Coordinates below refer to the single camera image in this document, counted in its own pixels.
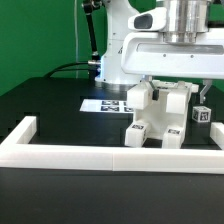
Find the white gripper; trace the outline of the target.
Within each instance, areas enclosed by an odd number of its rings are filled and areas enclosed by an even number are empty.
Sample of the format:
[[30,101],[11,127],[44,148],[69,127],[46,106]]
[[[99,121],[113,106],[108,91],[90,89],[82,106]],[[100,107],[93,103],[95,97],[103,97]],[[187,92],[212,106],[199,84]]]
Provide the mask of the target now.
[[205,79],[200,91],[203,104],[211,79],[224,79],[224,30],[199,33],[194,44],[165,43],[157,32],[130,33],[123,43],[121,67],[125,73],[150,75],[146,80],[155,101],[159,90],[152,76]]

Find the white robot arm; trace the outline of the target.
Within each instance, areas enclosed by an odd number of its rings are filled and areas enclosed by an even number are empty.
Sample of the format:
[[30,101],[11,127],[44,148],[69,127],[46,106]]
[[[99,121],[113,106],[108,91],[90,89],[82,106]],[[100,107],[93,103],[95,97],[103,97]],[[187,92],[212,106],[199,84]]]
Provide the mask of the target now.
[[140,13],[128,0],[103,0],[107,50],[98,85],[124,90],[145,76],[224,79],[224,28],[208,26],[214,0],[156,0]]

